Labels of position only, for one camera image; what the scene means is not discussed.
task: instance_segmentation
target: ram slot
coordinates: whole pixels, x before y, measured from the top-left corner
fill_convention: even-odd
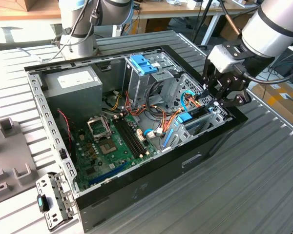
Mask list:
[[[146,150],[124,119],[114,120],[113,123],[135,158],[139,158],[140,155],[146,154]]]

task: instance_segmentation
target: aluminum profile table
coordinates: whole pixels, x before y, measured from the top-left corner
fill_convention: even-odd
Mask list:
[[[197,71],[204,52],[173,31],[100,39],[103,54],[170,45]],[[46,59],[53,46],[27,48]],[[40,176],[58,171],[24,66],[38,64],[18,49],[0,51],[0,118],[19,121]],[[215,156],[103,223],[94,234],[265,233],[293,230],[293,127],[259,100],[240,108],[249,118]],[[0,234],[48,233],[30,189],[0,203]],[[56,234],[83,233],[78,219]]]

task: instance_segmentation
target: motherboard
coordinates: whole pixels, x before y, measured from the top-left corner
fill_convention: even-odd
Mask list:
[[[93,132],[86,125],[72,132],[76,140],[76,182],[81,191],[157,154],[153,145],[137,133],[139,127],[132,116],[109,119],[106,125],[111,135],[99,140],[93,133],[105,131],[100,123]]]

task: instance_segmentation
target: label sticker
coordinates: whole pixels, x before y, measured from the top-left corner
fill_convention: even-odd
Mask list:
[[[278,84],[272,84],[271,87],[274,89],[281,89],[281,87]]]
[[[94,81],[91,77],[90,73],[88,71],[78,72],[78,73],[72,73],[65,76],[59,76],[58,82],[60,83],[60,86],[64,88],[72,87],[79,84],[85,84],[88,82]]]
[[[288,98],[288,96],[290,96],[290,95],[288,95],[287,93],[282,93],[282,94],[280,94],[284,99],[289,99]]]
[[[160,67],[161,65],[158,62],[152,63],[151,64],[153,67]]]

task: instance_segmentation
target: yellow wire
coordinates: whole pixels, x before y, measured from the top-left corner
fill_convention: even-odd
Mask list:
[[[118,107],[118,101],[119,101],[119,96],[117,96],[117,98],[116,98],[115,106],[114,106],[113,108],[110,109],[111,111],[116,110],[116,108]]]

